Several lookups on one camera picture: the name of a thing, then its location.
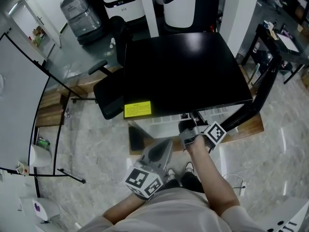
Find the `person's hand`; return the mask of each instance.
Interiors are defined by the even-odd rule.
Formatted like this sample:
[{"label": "person's hand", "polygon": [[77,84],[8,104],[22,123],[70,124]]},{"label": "person's hand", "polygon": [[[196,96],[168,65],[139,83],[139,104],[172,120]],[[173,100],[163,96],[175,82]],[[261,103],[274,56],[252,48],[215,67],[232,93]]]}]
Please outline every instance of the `person's hand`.
[{"label": "person's hand", "polygon": [[187,147],[187,150],[188,150],[189,154],[192,154],[193,152],[197,152],[197,151],[208,152],[209,149],[207,149],[206,146],[205,146],[204,136],[198,135],[195,138],[195,141]]}]

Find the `chair backrest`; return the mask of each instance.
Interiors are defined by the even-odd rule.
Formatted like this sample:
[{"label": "chair backrest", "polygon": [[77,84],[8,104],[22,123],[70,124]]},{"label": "chair backrest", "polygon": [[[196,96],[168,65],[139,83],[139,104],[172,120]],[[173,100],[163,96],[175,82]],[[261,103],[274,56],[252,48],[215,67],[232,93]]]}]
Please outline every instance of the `chair backrest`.
[{"label": "chair backrest", "polygon": [[125,67],[126,44],[132,40],[129,25],[120,16],[113,16],[110,19],[110,23],[116,42],[117,61],[122,67]]}]

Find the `sneaker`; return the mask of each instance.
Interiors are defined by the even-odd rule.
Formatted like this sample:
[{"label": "sneaker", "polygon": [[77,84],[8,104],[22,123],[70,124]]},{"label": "sneaker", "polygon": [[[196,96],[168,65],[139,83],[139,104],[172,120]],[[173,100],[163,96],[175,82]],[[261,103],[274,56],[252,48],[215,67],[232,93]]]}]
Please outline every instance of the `sneaker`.
[{"label": "sneaker", "polygon": [[168,175],[169,175],[168,181],[176,179],[176,172],[172,168],[168,170]]},{"label": "sneaker", "polygon": [[184,167],[184,173],[186,172],[191,172],[194,174],[194,166],[193,166],[193,163],[192,162],[187,162],[187,164],[185,165]]}]

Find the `chair armrest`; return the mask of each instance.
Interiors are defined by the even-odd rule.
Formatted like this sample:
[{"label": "chair armrest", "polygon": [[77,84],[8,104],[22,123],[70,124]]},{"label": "chair armrest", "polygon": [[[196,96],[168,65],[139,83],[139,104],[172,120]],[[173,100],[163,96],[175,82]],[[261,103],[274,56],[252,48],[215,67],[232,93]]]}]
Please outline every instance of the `chair armrest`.
[{"label": "chair armrest", "polygon": [[90,70],[88,70],[88,74],[92,75],[96,71],[102,71],[104,74],[110,75],[111,72],[105,68],[105,65],[107,65],[107,61],[102,60],[101,62],[99,62],[95,66],[93,66]]}]

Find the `white shirt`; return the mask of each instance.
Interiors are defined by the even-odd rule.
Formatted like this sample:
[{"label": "white shirt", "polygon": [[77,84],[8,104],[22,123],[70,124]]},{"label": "white shirt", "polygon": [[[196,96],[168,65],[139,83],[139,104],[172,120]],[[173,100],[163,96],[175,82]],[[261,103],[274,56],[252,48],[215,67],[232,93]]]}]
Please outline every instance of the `white shirt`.
[{"label": "white shirt", "polygon": [[209,208],[202,193],[183,188],[158,192],[126,219],[113,225],[96,217],[79,232],[263,232],[242,206],[221,217]]}]

